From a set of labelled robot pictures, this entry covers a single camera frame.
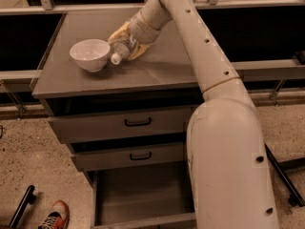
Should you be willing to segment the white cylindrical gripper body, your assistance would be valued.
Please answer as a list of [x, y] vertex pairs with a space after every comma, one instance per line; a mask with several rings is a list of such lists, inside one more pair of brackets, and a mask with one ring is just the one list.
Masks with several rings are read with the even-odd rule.
[[140, 44], [152, 44], [160, 34], [160, 30], [154, 29], [144, 20], [141, 11], [132, 17], [130, 32]]

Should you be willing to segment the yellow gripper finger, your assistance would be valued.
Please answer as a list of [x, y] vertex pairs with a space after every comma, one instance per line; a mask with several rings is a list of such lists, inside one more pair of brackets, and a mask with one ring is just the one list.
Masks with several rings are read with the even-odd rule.
[[132, 50], [132, 52], [129, 54], [127, 59], [129, 61], [136, 59], [140, 55], [142, 55], [152, 44], [142, 44], [137, 43], [135, 48]]
[[115, 42], [125, 41], [130, 37], [130, 21], [126, 21], [117, 31], [115, 31], [108, 39], [111, 45]]

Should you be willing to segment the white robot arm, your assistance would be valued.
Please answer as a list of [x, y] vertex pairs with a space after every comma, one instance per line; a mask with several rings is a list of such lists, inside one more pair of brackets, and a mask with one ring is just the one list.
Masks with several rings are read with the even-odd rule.
[[195, 0], [148, 0], [112, 42], [150, 45], [177, 26], [204, 98], [187, 129], [197, 229], [279, 229], [263, 134], [254, 103]]

